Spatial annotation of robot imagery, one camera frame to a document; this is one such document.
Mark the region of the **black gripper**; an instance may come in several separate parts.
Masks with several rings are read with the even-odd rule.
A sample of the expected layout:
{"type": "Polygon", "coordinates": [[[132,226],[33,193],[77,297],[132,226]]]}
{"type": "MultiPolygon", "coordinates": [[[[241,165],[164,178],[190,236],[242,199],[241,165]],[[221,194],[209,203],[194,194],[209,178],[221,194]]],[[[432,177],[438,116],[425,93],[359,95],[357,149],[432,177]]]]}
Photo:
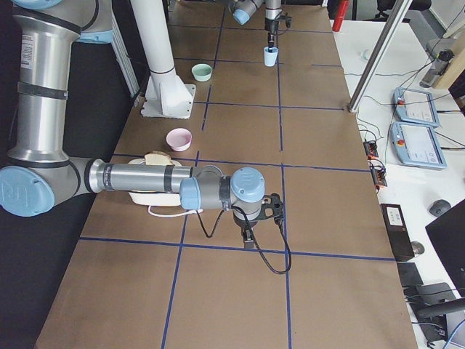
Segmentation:
{"type": "Polygon", "coordinates": [[[272,51],[275,47],[275,35],[278,34],[279,23],[284,22],[287,28],[291,27],[292,17],[288,13],[276,15],[274,18],[264,20],[264,29],[267,33],[268,50],[272,51]]]}
{"type": "MultiPolygon", "coordinates": [[[[258,203],[253,204],[254,211],[252,213],[246,213],[246,217],[250,226],[256,225],[258,222],[273,219],[276,225],[283,223],[283,202],[278,193],[271,193],[270,195],[265,194],[260,209],[257,209],[258,203]]],[[[243,246],[244,249],[254,248],[254,234],[252,229],[245,228],[246,219],[237,209],[233,209],[234,222],[242,229],[243,246]]]]}

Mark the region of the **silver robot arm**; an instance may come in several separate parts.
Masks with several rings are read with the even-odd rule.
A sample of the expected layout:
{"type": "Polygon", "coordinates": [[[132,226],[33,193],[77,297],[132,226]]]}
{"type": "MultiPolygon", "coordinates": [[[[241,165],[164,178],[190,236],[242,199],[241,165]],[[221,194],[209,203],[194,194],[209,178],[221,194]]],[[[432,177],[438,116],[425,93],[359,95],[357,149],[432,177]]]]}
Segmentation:
{"type": "Polygon", "coordinates": [[[281,1],[278,0],[228,0],[225,6],[233,15],[235,21],[241,25],[246,24],[260,7],[265,4],[264,29],[267,32],[266,52],[271,53],[275,48],[278,37],[279,23],[284,22],[287,28],[291,27],[291,16],[284,13],[281,1]]]}
{"type": "Polygon", "coordinates": [[[1,206],[21,217],[48,212],[84,193],[121,190],[144,206],[180,206],[185,214],[204,209],[232,211],[244,246],[257,246],[253,227],[283,223],[283,203],[266,194],[262,174],[245,167],[225,175],[215,166],[184,167],[152,152],[127,164],[68,156],[62,149],[70,53],[75,41],[109,43],[110,1],[15,1],[22,28],[17,141],[1,170],[1,206]]]}

